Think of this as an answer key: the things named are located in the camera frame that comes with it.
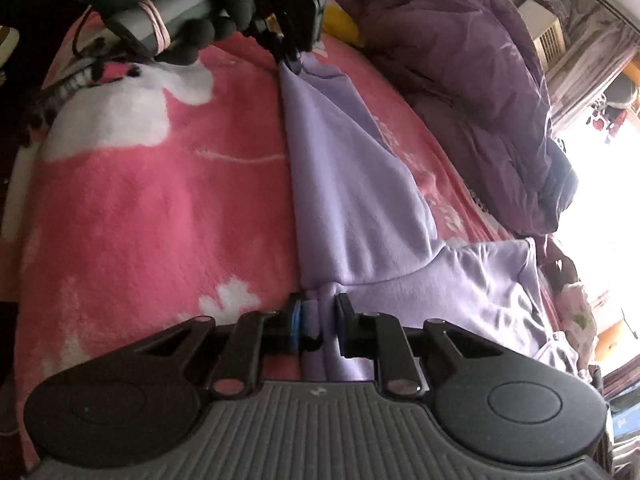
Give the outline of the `black gloved left hand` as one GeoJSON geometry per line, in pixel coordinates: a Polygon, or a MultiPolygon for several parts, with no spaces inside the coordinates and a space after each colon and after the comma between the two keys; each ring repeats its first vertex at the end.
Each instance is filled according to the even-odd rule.
{"type": "Polygon", "coordinates": [[[206,18],[194,18],[182,24],[170,46],[155,57],[158,62],[194,63],[200,51],[213,42],[245,30],[255,10],[254,0],[209,0],[209,5],[206,18]]]}

